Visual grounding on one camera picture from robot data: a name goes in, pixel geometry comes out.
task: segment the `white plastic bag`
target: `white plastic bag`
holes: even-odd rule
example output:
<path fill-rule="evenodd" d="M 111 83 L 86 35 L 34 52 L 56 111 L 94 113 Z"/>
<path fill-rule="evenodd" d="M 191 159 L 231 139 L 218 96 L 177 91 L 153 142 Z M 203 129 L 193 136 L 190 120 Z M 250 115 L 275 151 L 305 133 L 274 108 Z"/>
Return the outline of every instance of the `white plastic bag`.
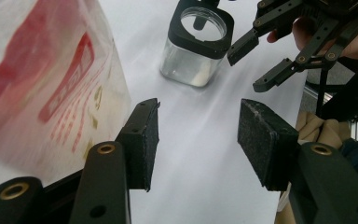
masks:
<path fill-rule="evenodd" d="M 45 184 L 115 140 L 130 96 L 97 0 L 0 1 L 0 162 Z"/>

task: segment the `white tablecloth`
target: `white tablecloth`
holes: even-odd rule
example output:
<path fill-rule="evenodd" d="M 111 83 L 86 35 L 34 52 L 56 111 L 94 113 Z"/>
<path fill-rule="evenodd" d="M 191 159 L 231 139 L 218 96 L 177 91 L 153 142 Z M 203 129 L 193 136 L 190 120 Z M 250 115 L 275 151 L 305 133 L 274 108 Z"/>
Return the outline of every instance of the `white tablecloth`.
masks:
<path fill-rule="evenodd" d="M 268 105 L 295 125 L 305 82 L 295 74 L 256 93 L 252 84 L 283 58 L 298 54 L 292 36 L 259 46 L 231 67 L 225 58 L 205 88 L 163 77 L 159 64 L 177 1 L 100 0 L 110 22 L 132 107 L 161 102 L 159 144 L 146 193 L 131 190 L 134 224 L 273 223 L 279 193 L 263 189 L 237 143 L 242 98 Z M 233 42 L 252 28 L 255 0 L 221 1 L 235 20 Z"/>

